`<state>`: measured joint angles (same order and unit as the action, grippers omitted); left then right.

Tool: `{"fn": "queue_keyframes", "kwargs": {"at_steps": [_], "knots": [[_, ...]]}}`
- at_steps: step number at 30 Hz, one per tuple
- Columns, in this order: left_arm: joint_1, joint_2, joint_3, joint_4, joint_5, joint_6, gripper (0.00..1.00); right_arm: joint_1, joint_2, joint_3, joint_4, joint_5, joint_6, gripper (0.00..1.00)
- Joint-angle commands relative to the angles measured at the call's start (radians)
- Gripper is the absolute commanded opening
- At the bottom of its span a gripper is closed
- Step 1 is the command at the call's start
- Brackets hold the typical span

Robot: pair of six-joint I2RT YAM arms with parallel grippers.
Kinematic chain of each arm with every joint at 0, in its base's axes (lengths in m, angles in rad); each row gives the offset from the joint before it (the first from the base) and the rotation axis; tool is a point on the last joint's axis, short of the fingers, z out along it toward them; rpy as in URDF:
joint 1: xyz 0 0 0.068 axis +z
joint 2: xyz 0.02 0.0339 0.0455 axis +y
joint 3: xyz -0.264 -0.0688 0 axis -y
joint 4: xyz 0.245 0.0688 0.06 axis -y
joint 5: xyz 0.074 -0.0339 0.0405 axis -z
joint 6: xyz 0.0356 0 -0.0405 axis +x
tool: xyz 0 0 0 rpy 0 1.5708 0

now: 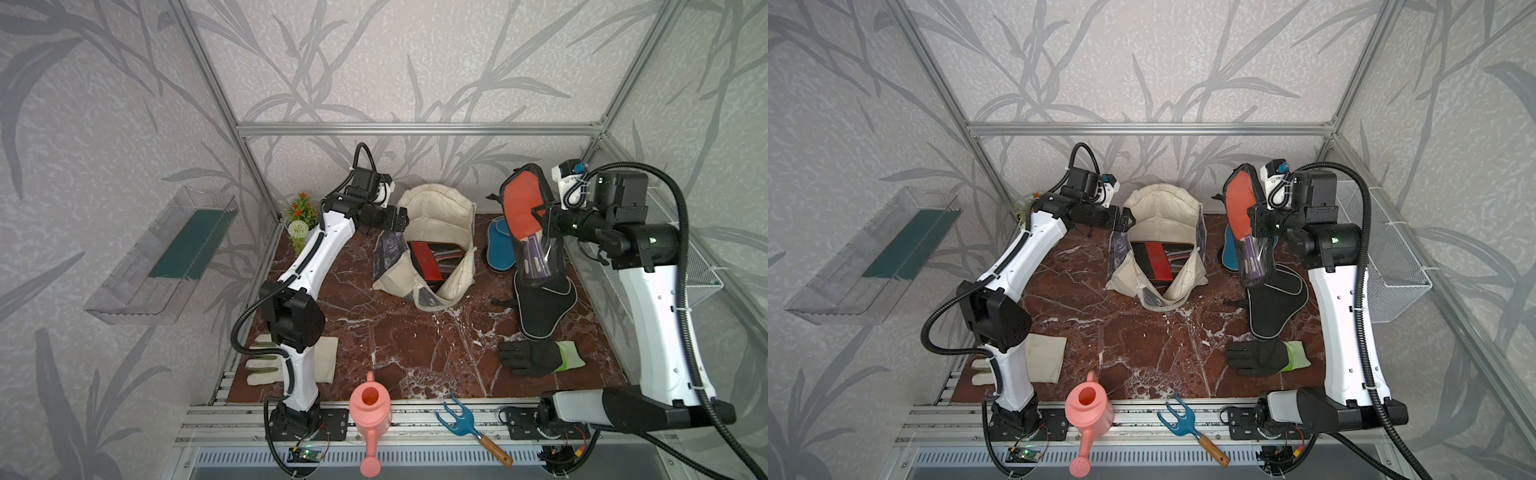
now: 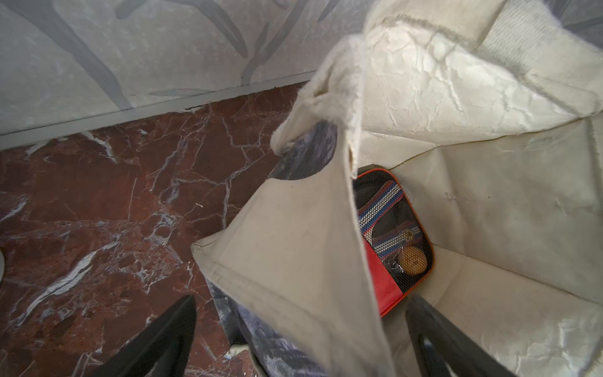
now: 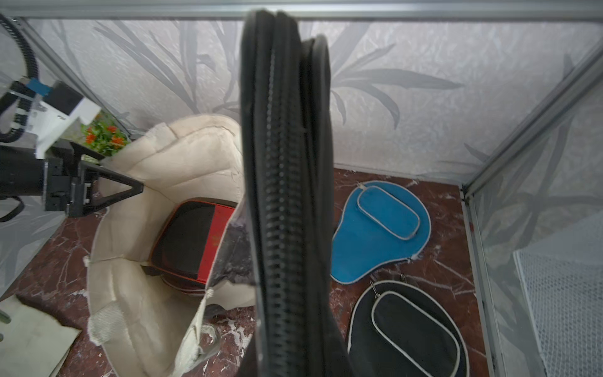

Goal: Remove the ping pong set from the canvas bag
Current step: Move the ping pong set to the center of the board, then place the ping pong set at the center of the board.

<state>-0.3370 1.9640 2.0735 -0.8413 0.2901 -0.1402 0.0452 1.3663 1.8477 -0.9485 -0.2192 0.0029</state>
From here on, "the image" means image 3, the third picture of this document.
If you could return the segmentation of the beige canvas bag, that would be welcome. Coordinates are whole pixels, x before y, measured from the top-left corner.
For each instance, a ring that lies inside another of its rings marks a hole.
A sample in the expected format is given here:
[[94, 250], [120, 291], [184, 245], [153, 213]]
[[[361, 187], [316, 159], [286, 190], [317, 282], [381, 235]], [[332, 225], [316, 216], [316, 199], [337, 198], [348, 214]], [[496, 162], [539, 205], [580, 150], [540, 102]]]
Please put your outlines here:
[[88, 267], [90, 340], [119, 376], [180, 376], [218, 353], [209, 319], [255, 303], [240, 125], [159, 124], [104, 162], [143, 191], [111, 205]]

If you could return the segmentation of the black and red paddle case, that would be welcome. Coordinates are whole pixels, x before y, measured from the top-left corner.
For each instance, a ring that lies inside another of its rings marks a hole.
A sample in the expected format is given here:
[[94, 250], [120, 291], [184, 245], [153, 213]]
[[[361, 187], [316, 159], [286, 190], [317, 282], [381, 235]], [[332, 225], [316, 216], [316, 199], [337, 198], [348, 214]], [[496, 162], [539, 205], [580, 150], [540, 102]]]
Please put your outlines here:
[[150, 252], [150, 273], [181, 293], [204, 296], [221, 239], [235, 209], [235, 202], [203, 197], [177, 205]]

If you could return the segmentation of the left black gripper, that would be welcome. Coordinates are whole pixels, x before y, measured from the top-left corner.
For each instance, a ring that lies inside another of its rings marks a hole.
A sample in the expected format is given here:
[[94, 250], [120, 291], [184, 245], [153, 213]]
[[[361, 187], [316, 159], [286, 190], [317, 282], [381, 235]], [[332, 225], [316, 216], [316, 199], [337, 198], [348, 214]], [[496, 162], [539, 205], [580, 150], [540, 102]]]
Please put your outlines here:
[[82, 162], [89, 154], [89, 149], [74, 141], [58, 141], [46, 152], [42, 185], [45, 211], [80, 218], [143, 192], [142, 182]]

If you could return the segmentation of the blue paddle case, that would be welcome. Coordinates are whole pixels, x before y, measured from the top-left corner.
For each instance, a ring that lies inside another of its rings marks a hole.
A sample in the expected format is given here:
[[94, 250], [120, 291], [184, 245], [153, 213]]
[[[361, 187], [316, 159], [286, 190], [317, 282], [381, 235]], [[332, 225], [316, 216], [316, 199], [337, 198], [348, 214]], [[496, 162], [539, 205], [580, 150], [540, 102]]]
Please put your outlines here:
[[430, 214], [414, 193], [391, 182], [360, 182], [334, 232], [331, 277], [354, 284], [380, 267], [416, 259], [431, 231]]

